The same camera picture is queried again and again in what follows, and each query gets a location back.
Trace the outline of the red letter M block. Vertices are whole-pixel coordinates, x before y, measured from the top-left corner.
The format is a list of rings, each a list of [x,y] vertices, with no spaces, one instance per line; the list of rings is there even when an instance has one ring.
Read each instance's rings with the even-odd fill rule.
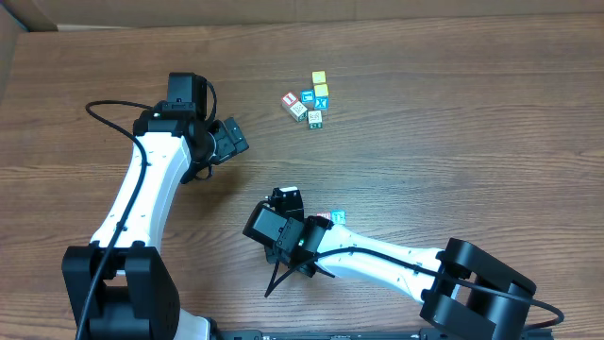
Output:
[[[320,216],[320,217],[323,217],[323,218],[328,219],[328,220],[331,219],[331,213],[330,212],[318,212],[316,214],[316,216]]]

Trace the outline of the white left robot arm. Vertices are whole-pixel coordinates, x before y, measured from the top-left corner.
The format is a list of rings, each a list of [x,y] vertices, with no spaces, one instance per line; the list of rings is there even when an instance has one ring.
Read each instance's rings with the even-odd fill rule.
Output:
[[[172,73],[166,99],[141,105],[123,132],[133,151],[118,195],[90,242],[68,247],[61,264],[76,338],[217,338],[211,319],[181,307],[160,256],[177,187],[249,147],[234,119],[216,119],[216,104],[204,77]]]

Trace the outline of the blue letter D block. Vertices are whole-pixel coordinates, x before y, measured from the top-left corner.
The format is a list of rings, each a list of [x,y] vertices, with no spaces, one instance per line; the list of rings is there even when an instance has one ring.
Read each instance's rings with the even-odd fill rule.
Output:
[[[346,223],[345,211],[333,210],[329,213],[329,219],[334,225],[344,225]]]

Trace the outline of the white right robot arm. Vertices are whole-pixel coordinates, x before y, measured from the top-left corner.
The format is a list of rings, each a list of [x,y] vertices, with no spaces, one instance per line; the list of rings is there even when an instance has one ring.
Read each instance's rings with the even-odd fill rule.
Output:
[[[300,191],[276,188],[251,213],[243,235],[270,263],[309,277],[366,280],[418,302],[420,316],[456,339],[518,339],[536,286],[481,248],[452,238],[443,249],[365,237],[334,217],[305,215]]]

